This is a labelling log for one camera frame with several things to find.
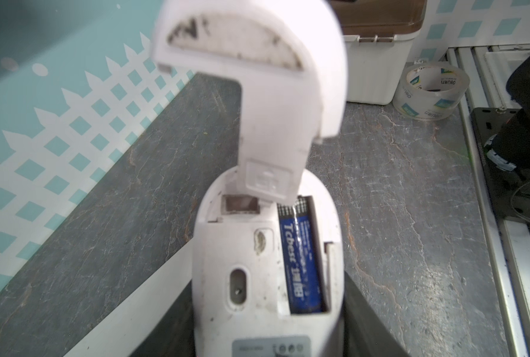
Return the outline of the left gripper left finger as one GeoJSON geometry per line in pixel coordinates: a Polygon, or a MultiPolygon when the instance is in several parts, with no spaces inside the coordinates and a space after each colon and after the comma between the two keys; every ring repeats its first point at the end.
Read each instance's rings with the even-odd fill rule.
{"type": "Polygon", "coordinates": [[[130,356],[195,356],[194,307],[191,283],[130,356]]]}

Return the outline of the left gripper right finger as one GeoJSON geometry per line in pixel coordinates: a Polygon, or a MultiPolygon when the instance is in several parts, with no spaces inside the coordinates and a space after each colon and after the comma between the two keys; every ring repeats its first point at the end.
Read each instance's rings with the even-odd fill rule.
{"type": "Polygon", "coordinates": [[[343,356],[409,356],[373,311],[354,281],[345,281],[343,356]]]}

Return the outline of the white wireless mouse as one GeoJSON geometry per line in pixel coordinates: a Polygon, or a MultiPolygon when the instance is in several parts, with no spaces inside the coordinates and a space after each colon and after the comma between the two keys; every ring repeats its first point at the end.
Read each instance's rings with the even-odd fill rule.
{"type": "Polygon", "coordinates": [[[313,173],[310,199],[324,311],[290,312],[278,204],[242,195],[237,169],[210,186],[196,217],[192,268],[198,356],[341,356],[345,323],[342,230],[335,203],[313,173]]]}

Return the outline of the silver laptop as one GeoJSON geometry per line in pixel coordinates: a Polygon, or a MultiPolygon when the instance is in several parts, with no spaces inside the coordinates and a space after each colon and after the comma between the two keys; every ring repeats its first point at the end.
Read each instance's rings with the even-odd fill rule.
{"type": "Polygon", "coordinates": [[[190,241],[180,248],[67,355],[129,356],[191,282],[193,246],[190,241]]]}

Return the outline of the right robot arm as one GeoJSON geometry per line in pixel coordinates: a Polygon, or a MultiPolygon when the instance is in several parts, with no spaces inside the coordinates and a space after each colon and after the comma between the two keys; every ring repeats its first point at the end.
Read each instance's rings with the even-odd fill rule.
{"type": "Polygon", "coordinates": [[[530,56],[506,90],[517,109],[476,108],[471,123],[495,216],[530,223],[530,56]]]}

